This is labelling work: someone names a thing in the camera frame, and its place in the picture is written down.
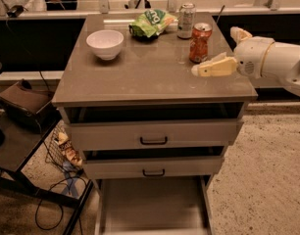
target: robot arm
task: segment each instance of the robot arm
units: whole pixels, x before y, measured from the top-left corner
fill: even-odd
[[[237,46],[234,58],[220,54],[192,68],[198,76],[239,73],[277,80],[284,89],[300,96],[300,45],[275,42],[268,37],[253,37],[239,27],[232,27],[231,37]]]
[[[231,36],[239,30],[243,29],[233,27]],[[259,36],[245,37],[236,43],[234,57],[239,73],[277,80],[285,90],[300,96],[300,45],[279,43]]]

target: green chip bag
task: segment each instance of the green chip bag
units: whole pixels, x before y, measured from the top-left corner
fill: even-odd
[[[161,10],[147,10],[130,24],[131,34],[142,37],[160,35],[176,19],[175,16]]]

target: open drawer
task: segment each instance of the open drawer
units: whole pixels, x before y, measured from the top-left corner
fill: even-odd
[[[121,150],[227,146],[233,144],[241,126],[238,119],[204,119],[78,123],[68,125],[67,131],[79,151]]]
[[[102,180],[95,235],[210,235],[200,177]]]
[[[224,147],[84,152],[90,179],[212,175],[219,172]]]

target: drawer handle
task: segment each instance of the drawer handle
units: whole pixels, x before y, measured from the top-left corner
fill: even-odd
[[[145,140],[143,140],[142,137],[140,137],[140,143],[142,145],[165,145],[165,144],[168,143],[168,137],[164,137],[164,140],[162,140],[162,141],[159,141],[159,140],[158,141],[156,141],[156,140],[154,140],[154,141],[150,141],[150,140],[145,141]]]
[[[154,173],[154,172],[146,172],[144,169],[142,169],[142,174],[144,176],[164,176],[166,174],[166,171],[162,169],[162,172]]]

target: silver can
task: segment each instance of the silver can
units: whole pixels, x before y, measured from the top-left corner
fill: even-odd
[[[188,39],[191,37],[192,28],[195,21],[196,7],[192,3],[181,5],[177,26],[177,36]]]

